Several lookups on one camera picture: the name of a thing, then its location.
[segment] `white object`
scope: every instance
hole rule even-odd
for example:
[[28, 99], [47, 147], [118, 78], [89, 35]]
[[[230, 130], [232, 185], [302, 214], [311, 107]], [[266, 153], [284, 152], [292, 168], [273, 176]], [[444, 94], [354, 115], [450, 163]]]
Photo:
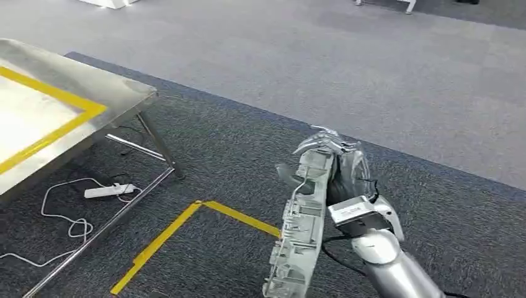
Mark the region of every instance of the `white object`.
[[361, 196], [363, 202], [359, 202], [352, 205], [347, 205], [347, 201], [340, 202], [338, 204], [334, 204], [332, 206], [329, 206], [329, 211], [331, 213], [332, 221], [334, 222], [343, 222], [347, 219], [351, 219], [354, 217], [359, 217], [361, 215], [367, 214], [374, 210], [374, 205], [369, 202], [367, 197]]
[[[414, 5], [416, 4], [416, 0], [398, 0], [398, 1], [409, 3], [408, 8], [406, 9], [406, 14], [412, 13], [412, 9], [414, 8]], [[363, 4], [362, 0], [356, 0], [356, 5], [360, 6], [362, 4]]]
[[82, 2], [88, 2], [91, 4], [98, 5], [103, 8], [119, 9], [121, 7], [129, 6], [138, 0], [80, 0]]
[[116, 196], [118, 194], [129, 194], [135, 189], [137, 189], [137, 187], [135, 187], [133, 184], [120, 185], [119, 183], [115, 183], [113, 186], [86, 189], [84, 191], [84, 197], [86, 199], [91, 199], [93, 197], [107, 197]]

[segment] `dark gray carpet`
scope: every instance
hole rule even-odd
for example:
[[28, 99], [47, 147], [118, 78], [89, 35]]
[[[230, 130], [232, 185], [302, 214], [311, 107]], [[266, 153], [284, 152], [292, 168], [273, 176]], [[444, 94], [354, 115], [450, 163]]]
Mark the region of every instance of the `dark gray carpet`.
[[[366, 0], [366, 2], [399, 11], [405, 11], [408, 6], [405, 2], [395, 0]], [[455, 0], [417, 0], [414, 11], [526, 29], [526, 2], [524, 0], [480, 0], [478, 5], [457, 3]]]
[[[160, 100], [149, 114], [183, 164], [187, 179], [163, 183], [42, 297], [110, 296], [110, 288], [137, 253], [196, 199], [216, 200], [280, 226], [290, 189], [278, 181], [274, 164], [296, 163], [298, 157], [290, 152], [313, 133], [306, 124], [78, 53], [68, 56], [159, 89]], [[136, 122], [129, 125], [138, 127]], [[130, 130], [122, 134], [138, 138]], [[404, 247], [439, 286], [471, 297], [524, 296], [526, 192], [371, 143], [365, 148], [380, 191], [400, 214], [408, 236]], [[120, 156], [122, 150], [101, 142], [4, 207], [0, 253], [17, 251], [44, 261], [78, 245], [66, 238], [66, 222], [38, 216], [51, 185], [86, 176], [105, 182], [108, 176], [130, 173], [135, 184], [144, 186], [164, 168], [139, 153]], [[48, 210], [86, 217], [100, 227], [121, 205], [115, 199], [87, 201], [66, 187], [51, 194]], [[335, 234], [329, 223], [326, 234]], [[212, 210], [199, 210], [121, 296], [147, 297], [157, 290], [171, 297], [260, 297], [273, 240]], [[348, 244], [336, 243], [331, 249], [353, 261]], [[1, 260], [0, 296], [20, 296], [50, 269], [14, 258]], [[375, 294], [366, 280], [321, 256], [310, 297]]]

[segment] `stainless steel table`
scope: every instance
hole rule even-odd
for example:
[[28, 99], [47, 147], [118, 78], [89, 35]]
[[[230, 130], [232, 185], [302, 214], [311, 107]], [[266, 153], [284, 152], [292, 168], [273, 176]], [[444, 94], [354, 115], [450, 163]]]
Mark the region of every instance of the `stainless steel table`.
[[[152, 189], [182, 171], [145, 114], [156, 89], [15, 40], [0, 39], [0, 202], [60, 168], [94, 142], [108, 138], [157, 160], [167, 169], [102, 228], [55, 267], [32, 297]], [[109, 134], [137, 116], [157, 151]]]

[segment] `table top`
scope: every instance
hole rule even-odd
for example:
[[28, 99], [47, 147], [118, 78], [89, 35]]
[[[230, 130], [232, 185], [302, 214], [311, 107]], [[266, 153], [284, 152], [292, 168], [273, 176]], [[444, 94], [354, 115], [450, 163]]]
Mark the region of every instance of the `table top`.
[[152, 86], [0, 39], [0, 198], [145, 110], [155, 94]]

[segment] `black cable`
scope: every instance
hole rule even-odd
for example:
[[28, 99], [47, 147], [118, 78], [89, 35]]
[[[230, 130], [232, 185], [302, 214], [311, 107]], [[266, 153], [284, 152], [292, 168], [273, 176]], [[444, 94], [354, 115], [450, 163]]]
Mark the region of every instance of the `black cable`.
[[[349, 239], [352, 239], [352, 237], [350, 235], [341, 235], [341, 236], [325, 238], [321, 242], [321, 251], [323, 251], [329, 258], [331, 258], [333, 261], [337, 262], [338, 264], [342, 265], [343, 267], [346, 267], [347, 269], [351, 269], [352, 271], [358, 273], [361, 276], [367, 277], [367, 273], [365, 273], [364, 271], [362, 271], [362, 270], [360, 270], [360, 269], [358, 269], [358, 268], [356, 268], [354, 266], [351, 266], [351, 265], [349, 265], [349, 264], [337, 259], [332, 253], [327, 251], [327, 248], [325, 247], [326, 243], [329, 243], [329, 242], [332, 242], [332, 241], [339, 241], [339, 240], [349, 240]], [[452, 292], [445, 292], [444, 291], [444, 294], [446, 296], [450, 296], [450, 297], [470, 298], [469, 296], [466, 296], [466, 295], [463, 295], [463, 294], [452, 293]]]
[[463, 294], [457, 294], [457, 293], [451, 293], [451, 292], [444, 292], [446, 296], [450, 297], [458, 297], [458, 298], [470, 298], [469, 296], [463, 295]]
[[[134, 128], [134, 127], [131, 127], [131, 126], [126, 126], [126, 125], [121, 125], [121, 126], [119, 126], [119, 128], [120, 129], [129, 129], [129, 130], [132, 130], [132, 131], [138, 133], [139, 136], [141, 137], [141, 140], [139, 141], [139, 146], [143, 146], [145, 144], [145, 135], [143, 134], [142, 131], [140, 131], [140, 130]], [[122, 156], [126, 156], [126, 155], [130, 154], [132, 151], [133, 151], [133, 149], [129, 149], [128, 151], [123, 151], [120, 154]]]
[[120, 173], [120, 174], [108, 176], [108, 178], [111, 179], [112, 182], [115, 182], [115, 178], [117, 178], [117, 177], [126, 177], [129, 180], [132, 180], [132, 177], [128, 173]]
[[329, 238], [325, 238], [322, 242], [321, 242], [321, 251], [323, 251], [325, 253], [325, 255], [327, 255], [329, 258], [331, 258], [333, 261], [337, 262], [338, 264], [342, 265], [343, 267], [346, 267], [348, 269], [351, 269], [352, 271], [358, 273], [359, 275], [361, 276], [365, 276], [367, 277], [367, 274], [365, 272], [363, 272], [362, 270], [354, 267], [354, 266], [351, 266], [339, 259], [337, 259], [332, 253], [330, 253], [327, 248], [325, 247], [325, 244], [331, 242], [331, 241], [336, 241], [336, 240], [348, 240], [348, 239], [351, 239], [351, 237], [349, 235], [342, 235], [342, 236], [335, 236], [335, 237], [329, 237]]

